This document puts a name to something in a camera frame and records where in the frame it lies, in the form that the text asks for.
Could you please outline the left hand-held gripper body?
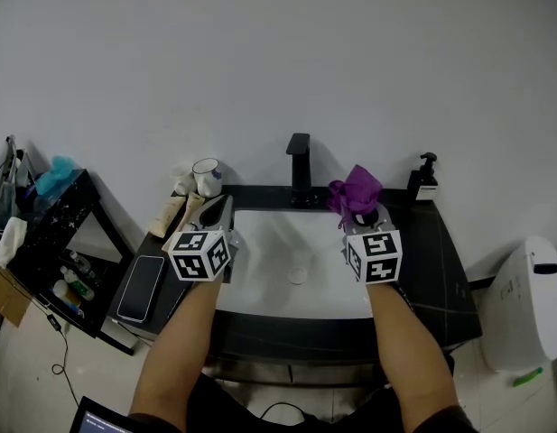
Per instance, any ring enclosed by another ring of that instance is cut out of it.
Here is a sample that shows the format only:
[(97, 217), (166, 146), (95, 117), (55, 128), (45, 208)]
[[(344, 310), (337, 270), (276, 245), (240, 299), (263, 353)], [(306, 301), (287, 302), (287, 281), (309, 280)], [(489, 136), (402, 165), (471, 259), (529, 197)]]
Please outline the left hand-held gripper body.
[(168, 256), (180, 281), (230, 283), (239, 242), (235, 230), (187, 224), (172, 236)]

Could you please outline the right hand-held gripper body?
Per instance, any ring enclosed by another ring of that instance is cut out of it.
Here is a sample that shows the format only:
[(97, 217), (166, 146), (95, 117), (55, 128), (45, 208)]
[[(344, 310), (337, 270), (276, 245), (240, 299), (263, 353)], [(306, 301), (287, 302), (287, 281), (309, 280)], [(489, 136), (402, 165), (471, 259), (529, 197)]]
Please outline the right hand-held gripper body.
[(347, 263), (363, 283), (398, 281), (403, 249), (398, 230), (346, 236)]

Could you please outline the purple cloth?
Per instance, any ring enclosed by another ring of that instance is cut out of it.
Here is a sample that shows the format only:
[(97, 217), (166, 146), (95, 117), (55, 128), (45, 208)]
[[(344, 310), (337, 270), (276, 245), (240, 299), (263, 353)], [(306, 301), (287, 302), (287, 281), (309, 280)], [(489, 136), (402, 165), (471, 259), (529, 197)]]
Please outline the purple cloth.
[(344, 181), (333, 180), (328, 185), (327, 207), (340, 216), (338, 228), (356, 216), (362, 222), (374, 221), (382, 188), (382, 183), (360, 165), (355, 165)]

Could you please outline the black faucet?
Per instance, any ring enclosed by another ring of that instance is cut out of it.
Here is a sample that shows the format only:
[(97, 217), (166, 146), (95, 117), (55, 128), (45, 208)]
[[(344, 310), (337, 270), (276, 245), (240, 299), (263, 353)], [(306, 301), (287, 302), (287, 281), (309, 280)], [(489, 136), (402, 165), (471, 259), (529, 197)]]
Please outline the black faucet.
[(317, 197), (311, 183), (310, 135), (294, 133), (288, 143), (286, 154), (292, 157), (292, 204), (311, 207)]

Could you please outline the person's right forearm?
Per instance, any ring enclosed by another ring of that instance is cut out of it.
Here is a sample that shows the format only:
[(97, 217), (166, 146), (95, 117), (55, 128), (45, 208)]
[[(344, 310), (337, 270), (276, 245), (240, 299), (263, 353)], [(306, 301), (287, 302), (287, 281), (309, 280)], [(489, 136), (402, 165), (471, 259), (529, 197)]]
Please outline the person's right forearm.
[(399, 400), (404, 429), (413, 431), (456, 406), (449, 366), (436, 340), (390, 285), (368, 285), (381, 365)]

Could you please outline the person's left forearm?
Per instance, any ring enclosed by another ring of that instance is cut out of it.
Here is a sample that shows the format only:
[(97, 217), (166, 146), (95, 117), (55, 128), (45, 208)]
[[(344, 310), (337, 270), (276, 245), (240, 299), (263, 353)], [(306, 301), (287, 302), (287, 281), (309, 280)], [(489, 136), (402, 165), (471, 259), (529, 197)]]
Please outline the person's left forearm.
[(135, 388), (132, 414), (186, 429), (188, 401), (208, 354), (221, 285), (194, 285), (155, 339)]

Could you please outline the white cloth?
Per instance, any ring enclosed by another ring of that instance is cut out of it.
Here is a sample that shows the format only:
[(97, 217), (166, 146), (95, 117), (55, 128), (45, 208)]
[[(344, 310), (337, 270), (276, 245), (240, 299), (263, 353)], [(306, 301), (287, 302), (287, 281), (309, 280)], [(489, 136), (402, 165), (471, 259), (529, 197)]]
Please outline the white cloth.
[(5, 225), (0, 240), (0, 267), (5, 269), (15, 257), (17, 250), (23, 245), (27, 232), (27, 222), (12, 216)]

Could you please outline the long beige tube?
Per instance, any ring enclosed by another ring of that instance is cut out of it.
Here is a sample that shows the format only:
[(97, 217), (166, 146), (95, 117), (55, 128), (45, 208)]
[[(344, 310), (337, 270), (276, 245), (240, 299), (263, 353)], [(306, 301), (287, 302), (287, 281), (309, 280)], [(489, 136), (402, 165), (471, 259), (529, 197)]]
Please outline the long beige tube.
[(168, 249), (172, 243), (173, 237), (175, 234), (177, 234), (178, 232), (181, 232), (182, 229), (190, 222), (191, 217), (193, 216), (193, 214), (200, 208), (203, 206), (205, 202), (205, 198), (194, 193), (191, 192), (188, 196), (186, 205), (185, 205), (185, 212), (181, 218), (181, 221), (179, 222), (179, 224), (175, 227), (173, 233), (170, 235), (170, 237), (167, 239), (167, 241), (162, 245), (162, 251), (167, 253)]

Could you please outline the short beige tube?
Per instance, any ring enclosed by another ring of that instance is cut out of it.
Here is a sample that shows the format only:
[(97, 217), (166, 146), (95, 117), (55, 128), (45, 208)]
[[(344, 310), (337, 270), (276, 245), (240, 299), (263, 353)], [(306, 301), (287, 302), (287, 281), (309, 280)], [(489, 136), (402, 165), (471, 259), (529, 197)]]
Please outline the short beige tube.
[(151, 221), (148, 232), (151, 235), (164, 238), (173, 219), (177, 216), (185, 201), (185, 196), (169, 197), (163, 204), (160, 214)]

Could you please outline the plain white mug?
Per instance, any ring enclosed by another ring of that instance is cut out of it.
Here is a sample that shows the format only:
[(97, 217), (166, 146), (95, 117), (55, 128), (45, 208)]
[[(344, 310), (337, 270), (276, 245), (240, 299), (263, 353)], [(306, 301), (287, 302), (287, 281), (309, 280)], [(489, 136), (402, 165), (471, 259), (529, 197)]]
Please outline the plain white mug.
[(171, 177), (174, 180), (173, 190), (177, 195), (188, 196), (197, 191), (197, 183), (190, 165), (176, 165), (171, 171)]

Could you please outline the white mug with dark rim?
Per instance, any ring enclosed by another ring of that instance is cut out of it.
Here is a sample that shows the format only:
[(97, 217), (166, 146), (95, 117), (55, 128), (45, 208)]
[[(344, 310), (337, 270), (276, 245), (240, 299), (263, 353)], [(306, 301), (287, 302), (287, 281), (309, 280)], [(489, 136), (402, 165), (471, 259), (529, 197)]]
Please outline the white mug with dark rim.
[(192, 173), (200, 196), (214, 198), (220, 195), (222, 191), (222, 173), (217, 159), (205, 158), (195, 162), (192, 166)]

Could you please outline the white sink basin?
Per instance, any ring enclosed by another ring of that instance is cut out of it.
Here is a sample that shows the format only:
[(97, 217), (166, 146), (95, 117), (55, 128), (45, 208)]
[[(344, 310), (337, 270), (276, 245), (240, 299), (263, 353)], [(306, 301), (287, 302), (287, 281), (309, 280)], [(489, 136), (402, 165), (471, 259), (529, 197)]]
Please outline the white sink basin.
[[(346, 263), (335, 214), (244, 210), (234, 221), (239, 249), (218, 309), (272, 318), (371, 318), (366, 288)], [(288, 282), (293, 267), (307, 270), (305, 283)]]

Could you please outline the black vanity cabinet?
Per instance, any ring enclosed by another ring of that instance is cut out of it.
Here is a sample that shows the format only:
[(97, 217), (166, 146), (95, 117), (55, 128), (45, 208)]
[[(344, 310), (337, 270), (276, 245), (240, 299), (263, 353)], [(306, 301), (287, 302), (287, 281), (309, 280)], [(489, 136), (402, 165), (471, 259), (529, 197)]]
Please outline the black vanity cabinet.
[[(295, 207), (284, 186), (227, 185), (224, 190), (234, 198), (234, 216), (244, 210), (333, 213), (324, 187), (314, 190), (316, 203), (306, 208)], [(417, 317), (445, 351), (478, 338), (481, 326), (470, 286), (437, 207), (410, 206), (402, 189), (385, 190), (381, 202), (401, 235), (399, 283)], [(206, 371), (225, 381), (304, 388), (384, 381), (372, 317), (272, 318), (217, 309)]]

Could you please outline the black soap dispenser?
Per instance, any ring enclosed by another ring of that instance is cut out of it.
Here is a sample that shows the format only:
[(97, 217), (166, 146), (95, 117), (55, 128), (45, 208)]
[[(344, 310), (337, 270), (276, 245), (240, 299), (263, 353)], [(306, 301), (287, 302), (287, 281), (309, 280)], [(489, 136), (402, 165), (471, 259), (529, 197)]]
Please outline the black soap dispenser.
[(437, 156), (432, 152), (426, 152), (420, 158), (423, 164), (418, 170), (411, 171), (407, 191), (413, 204), (430, 204), (434, 201), (438, 190), (433, 168)]

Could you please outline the dark smartphone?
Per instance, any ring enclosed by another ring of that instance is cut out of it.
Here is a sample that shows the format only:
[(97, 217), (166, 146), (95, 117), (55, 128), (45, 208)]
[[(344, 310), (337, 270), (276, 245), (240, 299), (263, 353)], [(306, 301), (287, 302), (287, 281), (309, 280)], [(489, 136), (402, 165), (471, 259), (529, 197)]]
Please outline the dark smartphone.
[(146, 321), (164, 265), (165, 260), (161, 256), (137, 257), (117, 306), (116, 314), (121, 319), (135, 323)]

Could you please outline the clear bottle with green label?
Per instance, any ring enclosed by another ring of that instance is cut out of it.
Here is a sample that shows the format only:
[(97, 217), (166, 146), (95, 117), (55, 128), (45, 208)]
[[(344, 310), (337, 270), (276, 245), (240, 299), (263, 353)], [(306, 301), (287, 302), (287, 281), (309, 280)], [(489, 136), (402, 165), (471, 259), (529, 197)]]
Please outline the clear bottle with green label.
[(79, 276), (66, 266), (60, 267), (60, 272), (63, 275), (65, 282), (67, 282), (72, 289), (74, 289), (84, 300), (92, 301), (95, 297), (95, 292), (83, 282)]
[(71, 251), (70, 259), (73, 261), (74, 265), (78, 268), (82, 275), (87, 277), (93, 283), (97, 283), (97, 275), (93, 271), (90, 262), (83, 255), (76, 251)]

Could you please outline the black speckled side table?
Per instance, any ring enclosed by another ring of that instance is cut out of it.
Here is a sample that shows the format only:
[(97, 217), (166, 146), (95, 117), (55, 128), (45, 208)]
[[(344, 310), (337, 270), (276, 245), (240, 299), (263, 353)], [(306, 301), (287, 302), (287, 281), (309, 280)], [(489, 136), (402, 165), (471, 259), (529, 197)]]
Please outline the black speckled side table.
[[(96, 219), (120, 258), (114, 262), (85, 255), (92, 261), (97, 280), (83, 280), (94, 289), (94, 298), (80, 306), (84, 312), (80, 316), (55, 296), (53, 285), (62, 278), (60, 267), (70, 267), (70, 241), (88, 216)], [(24, 213), (23, 218), (28, 222), (28, 233), (8, 264), (8, 271), (40, 304), (69, 324), (132, 356), (132, 348), (108, 335), (102, 327), (134, 254), (103, 208), (101, 196), (88, 172), (75, 170), (46, 195), (36, 197), (31, 210)]]

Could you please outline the white jar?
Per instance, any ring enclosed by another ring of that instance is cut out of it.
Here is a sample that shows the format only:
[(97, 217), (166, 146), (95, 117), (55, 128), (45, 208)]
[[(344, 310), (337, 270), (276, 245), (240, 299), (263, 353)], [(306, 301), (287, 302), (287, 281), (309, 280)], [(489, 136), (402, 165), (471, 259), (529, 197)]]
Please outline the white jar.
[(80, 296), (69, 286), (65, 280), (57, 280), (52, 286), (53, 294), (69, 307), (79, 308)]

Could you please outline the teal bath puff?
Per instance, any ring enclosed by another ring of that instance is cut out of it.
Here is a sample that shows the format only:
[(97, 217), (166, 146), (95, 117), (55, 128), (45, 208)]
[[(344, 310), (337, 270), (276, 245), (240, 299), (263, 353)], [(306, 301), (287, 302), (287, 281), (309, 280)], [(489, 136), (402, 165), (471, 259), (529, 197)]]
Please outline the teal bath puff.
[(67, 156), (56, 155), (51, 160), (51, 168), (44, 172), (35, 182), (35, 189), (39, 196), (45, 195), (58, 183), (66, 180), (75, 170), (75, 162)]

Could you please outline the white toilet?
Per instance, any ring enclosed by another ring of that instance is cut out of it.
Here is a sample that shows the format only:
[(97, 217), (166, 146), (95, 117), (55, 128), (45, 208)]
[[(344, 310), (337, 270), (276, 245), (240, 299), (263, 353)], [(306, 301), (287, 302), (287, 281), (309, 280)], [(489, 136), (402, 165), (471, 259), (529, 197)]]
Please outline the white toilet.
[(557, 359), (557, 251), (529, 236), (505, 260), (479, 311), (480, 346), (494, 372), (522, 372)]

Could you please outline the person's black clothing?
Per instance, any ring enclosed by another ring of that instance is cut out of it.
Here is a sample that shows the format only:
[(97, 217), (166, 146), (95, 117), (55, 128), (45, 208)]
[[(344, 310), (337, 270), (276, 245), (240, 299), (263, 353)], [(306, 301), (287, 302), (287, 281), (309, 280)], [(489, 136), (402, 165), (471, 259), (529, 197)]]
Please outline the person's black clothing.
[(189, 394), (178, 386), (145, 393), (132, 404), (128, 418), (139, 424), (139, 433), (405, 433), (391, 389), (375, 392), (335, 423), (304, 413), (301, 422), (285, 426), (258, 418), (204, 374)]

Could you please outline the dark laptop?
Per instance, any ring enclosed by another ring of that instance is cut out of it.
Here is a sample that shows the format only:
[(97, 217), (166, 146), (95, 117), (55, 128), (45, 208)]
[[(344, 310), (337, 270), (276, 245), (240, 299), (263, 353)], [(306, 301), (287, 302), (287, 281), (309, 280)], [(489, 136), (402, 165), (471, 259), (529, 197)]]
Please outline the dark laptop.
[(134, 433), (131, 420), (88, 397), (82, 397), (70, 433)]

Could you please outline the green brush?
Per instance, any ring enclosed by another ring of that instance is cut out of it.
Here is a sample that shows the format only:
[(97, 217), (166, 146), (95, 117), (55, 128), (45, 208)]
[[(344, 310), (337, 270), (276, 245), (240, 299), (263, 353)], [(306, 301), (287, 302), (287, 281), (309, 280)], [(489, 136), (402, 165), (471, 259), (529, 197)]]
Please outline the green brush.
[(514, 379), (512, 386), (516, 388), (524, 384), (527, 384), (531, 382), (533, 379), (535, 379), (536, 377), (538, 377), (539, 375), (541, 375), (542, 373), (543, 373), (543, 368), (537, 367), (536, 369), (532, 370), (530, 373), (526, 373)]

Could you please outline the brown cardboard box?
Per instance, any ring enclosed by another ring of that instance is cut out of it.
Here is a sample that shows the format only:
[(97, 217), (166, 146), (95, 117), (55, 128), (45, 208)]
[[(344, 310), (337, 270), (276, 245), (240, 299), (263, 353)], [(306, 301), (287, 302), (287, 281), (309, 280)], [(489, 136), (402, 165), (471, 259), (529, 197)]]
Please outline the brown cardboard box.
[(0, 268), (0, 315), (19, 327), (31, 302), (31, 293), (8, 270)]

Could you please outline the grey hanging bag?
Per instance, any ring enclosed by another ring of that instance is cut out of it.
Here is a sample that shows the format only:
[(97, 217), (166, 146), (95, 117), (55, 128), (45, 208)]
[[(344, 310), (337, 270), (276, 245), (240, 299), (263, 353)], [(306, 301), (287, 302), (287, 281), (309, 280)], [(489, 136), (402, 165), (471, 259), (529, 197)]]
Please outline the grey hanging bag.
[(17, 147), (13, 135), (0, 144), (0, 230), (16, 213)]

